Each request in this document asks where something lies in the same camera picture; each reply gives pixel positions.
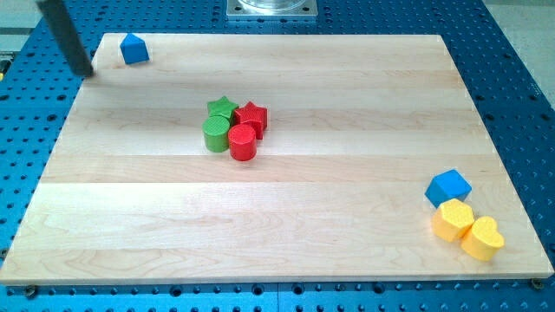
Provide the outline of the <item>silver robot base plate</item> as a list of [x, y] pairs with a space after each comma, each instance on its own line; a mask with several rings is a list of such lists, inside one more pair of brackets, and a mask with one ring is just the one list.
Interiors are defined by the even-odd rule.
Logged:
[[317, 0], [227, 0], [226, 14], [233, 17], [318, 15]]

